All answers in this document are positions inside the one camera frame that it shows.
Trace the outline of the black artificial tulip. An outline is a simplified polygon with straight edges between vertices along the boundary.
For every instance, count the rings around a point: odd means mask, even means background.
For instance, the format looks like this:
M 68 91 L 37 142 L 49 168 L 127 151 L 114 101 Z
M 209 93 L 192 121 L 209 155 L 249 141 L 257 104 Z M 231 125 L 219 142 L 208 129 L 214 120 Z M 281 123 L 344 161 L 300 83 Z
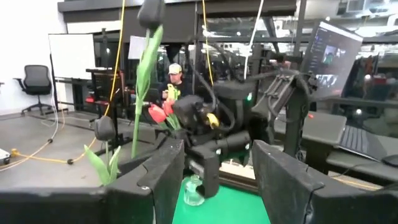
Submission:
M 109 156 L 108 141 L 115 137 L 116 129 L 113 120 L 108 116 L 102 116 L 95 120 L 95 137 L 105 143 L 106 162 L 97 156 L 88 146 L 84 145 L 85 155 L 91 165 L 95 168 L 99 180 L 103 185 L 108 185 L 117 179 L 119 174 L 118 160 L 121 147 L 113 150 L 113 155 Z
M 157 58 L 157 49 L 162 39 L 164 11 L 164 0 L 144 0 L 137 15 L 140 25 L 146 29 L 146 36 L 144 50 L 136 70 L 136 106 L 131 158 L 136 156 L 139 120 L 144 98 L 150 86 L 150 76 Z

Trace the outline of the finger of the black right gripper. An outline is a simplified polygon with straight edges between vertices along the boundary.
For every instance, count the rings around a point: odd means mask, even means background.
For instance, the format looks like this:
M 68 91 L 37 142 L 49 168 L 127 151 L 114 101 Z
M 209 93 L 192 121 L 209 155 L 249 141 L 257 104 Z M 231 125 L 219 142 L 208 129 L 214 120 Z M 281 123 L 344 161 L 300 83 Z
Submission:
M 214 197 L 219 189 L 220 161 L 217 153 L 205 147 L 186 150 L 186 169 L 198 175 L 202 184 L 197 190 L 203 197 Z

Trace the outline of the whiteboard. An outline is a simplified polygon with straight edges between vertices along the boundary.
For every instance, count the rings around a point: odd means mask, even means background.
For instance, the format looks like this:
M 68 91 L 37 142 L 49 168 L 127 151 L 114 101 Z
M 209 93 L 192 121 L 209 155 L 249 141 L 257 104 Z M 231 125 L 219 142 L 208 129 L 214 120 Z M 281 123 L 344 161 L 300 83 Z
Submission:
M 87 68 L 95 68 L 92 34 L 49 34 L 55 77 L 90 80 Z

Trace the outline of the red artificial tulip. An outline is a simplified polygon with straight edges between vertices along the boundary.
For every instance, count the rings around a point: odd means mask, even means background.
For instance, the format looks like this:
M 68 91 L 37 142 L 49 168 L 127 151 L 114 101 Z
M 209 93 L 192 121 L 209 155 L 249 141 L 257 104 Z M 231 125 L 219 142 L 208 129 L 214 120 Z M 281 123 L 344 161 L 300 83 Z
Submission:
M 151 104 L 148 108 L 148 112 L 151 116 L 151 118 L 156 122 L 156 123 L 163 123 L 167 119 L 167 115 L 165 114 L 165 111 L 155 105 Z
M 165 100 L 163 102 L 162 108 L 166 114 L 166 120 L 174 128 L 174 130 L 178 130 L 181 128 L 181 125 L 179 123 L 177 116 L 174 114 L 174 111 L 172 109 L 172 106 L 174 105 L 174 103 L 175 103 L 174 100 Z

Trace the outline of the black office chair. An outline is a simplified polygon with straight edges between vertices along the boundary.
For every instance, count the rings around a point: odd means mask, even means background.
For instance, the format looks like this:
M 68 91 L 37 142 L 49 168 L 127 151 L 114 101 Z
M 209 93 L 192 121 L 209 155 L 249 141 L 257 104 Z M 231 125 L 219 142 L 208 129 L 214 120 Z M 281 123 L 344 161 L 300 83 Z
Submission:
M 38 103 L 24 108 L 21 115 L 25 112 L 30 112 L 32 108 L 38 108 L 40 114 L 43 116 L 43 108 L 47 107 L 48 110 L 52 109 L 52 105 L 42 103 L 41 96 L 50 95 L 52 93 L 52 84 L 49 78 L 49 68 L 45 65 L 26 65 L 24 67 L 25 77 L 14 78 L 17 80 L 21 90 L 27 95 L 36 96 Z

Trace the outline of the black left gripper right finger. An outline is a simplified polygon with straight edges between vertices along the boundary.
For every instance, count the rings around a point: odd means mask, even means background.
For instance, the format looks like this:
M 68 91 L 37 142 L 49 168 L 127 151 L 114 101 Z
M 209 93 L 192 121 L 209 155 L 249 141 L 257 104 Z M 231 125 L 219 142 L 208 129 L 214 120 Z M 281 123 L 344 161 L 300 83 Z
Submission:
M 252 161 L 271 224 L 398 224 L 398 184 L 357 189 L 261 140 Z

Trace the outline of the large black monitor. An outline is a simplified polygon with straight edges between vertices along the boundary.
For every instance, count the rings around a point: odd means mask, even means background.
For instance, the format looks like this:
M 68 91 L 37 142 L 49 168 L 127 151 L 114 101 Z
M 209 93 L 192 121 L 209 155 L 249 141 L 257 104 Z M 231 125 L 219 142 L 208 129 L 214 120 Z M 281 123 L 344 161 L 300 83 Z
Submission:
M 355 32 L 327 21 L 316 23 L 300 68 L 317 79 L 314 99 L 341 96 L 362 43 Z

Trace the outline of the black keyboard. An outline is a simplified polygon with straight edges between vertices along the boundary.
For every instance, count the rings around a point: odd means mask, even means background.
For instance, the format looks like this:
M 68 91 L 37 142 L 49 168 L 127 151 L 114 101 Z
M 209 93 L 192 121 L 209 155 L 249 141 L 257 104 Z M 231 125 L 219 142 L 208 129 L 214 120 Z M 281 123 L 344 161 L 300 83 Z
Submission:
M 379 136 L 366 130 L 346 125 L 340 140 L 340 148 L 359 156 L 380 161 L 381 159 L 398 155 L 398 140 L 392 140 L 392 144 L 385 146 Z

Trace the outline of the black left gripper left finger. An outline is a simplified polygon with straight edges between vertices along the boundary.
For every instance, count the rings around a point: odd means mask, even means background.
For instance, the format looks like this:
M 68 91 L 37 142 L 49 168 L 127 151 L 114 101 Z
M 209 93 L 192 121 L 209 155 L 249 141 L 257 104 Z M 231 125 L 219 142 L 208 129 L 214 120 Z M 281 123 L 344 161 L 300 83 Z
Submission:
M 0 224 L 172 224 L 184 161 L 184 142 L 168 138 L 104 187 L 0 190 Z

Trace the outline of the person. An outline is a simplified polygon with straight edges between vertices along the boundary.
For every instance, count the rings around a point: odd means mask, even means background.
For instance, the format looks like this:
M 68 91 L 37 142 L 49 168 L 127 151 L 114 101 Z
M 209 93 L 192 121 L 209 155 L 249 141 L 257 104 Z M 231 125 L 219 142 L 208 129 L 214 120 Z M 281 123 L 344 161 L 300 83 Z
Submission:
M 159 87 L 159 92 L 162 100 L 166 100 L 169 96 L 168 84 L 173 85 L 177 90 L 180 91 L 180 97 L 187 95 L 192 95 L 192 84 L 183 79 L 182 77 L 182 67 L 178 63 L 173 63 L 169 65 L 169 79 L 164 81 Z

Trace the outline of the white paper sheet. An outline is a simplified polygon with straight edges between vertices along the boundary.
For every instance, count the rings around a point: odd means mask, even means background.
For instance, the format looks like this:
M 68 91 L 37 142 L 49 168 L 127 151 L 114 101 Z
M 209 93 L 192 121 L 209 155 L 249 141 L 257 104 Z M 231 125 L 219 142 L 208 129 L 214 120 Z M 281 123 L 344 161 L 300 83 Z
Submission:
M 146 47 L 146 38 L 139 37 L 135 35 L 130 36 L 129 41 L 129 52 L 128 59 L 129 60 L 139 60 L 142 56 L 142 53 Z

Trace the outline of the dark gray desk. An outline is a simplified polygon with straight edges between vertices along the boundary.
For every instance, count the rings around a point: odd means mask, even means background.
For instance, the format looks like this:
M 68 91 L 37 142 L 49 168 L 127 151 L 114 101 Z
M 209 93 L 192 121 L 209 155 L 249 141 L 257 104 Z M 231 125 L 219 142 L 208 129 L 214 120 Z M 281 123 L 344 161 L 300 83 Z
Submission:
M 334 172 L 335 178 L 345 175 L 381 186 L 398 182 L 398 167 L 340 148 L 346 125 L 344 116 L 311 112 L 304 121 L 300 144 L 307 150 L 305 162 L 324 174 Z M 378 136 L 380 140 L 388 141 L 385 146 L 391 145 L 394 139 Z

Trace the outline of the green table mat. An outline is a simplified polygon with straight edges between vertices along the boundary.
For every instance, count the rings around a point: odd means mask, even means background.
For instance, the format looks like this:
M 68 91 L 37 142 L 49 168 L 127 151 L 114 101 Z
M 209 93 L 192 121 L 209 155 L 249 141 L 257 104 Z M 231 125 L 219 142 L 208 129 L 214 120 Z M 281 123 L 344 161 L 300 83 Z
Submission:
M 271 224 L 257 195 L 221 186 L 216 196 L 199 206 L 185 203 L 183 180 L 172 224 Z

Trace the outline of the clear glass vase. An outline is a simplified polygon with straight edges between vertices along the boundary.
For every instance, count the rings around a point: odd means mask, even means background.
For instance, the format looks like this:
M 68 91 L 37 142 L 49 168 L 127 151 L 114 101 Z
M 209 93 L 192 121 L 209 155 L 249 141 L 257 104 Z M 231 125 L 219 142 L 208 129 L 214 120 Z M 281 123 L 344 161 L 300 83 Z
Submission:
M 184 202 L 190 206 L 199 206 L 205 198 L 197 192 L 197 188 L 201 186 L 202 181 L 196 174 L 185 179 Z

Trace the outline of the black aluminium table frame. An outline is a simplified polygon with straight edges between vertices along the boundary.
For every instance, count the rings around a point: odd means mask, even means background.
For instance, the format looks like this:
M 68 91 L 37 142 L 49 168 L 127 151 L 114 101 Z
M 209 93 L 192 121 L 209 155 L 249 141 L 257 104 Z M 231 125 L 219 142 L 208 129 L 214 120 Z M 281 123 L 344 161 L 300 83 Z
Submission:
M 223 186 L 258 195 L 258 188 L 255 179 L 228 172 L 220 172 L 219 180 L 220 184 Z

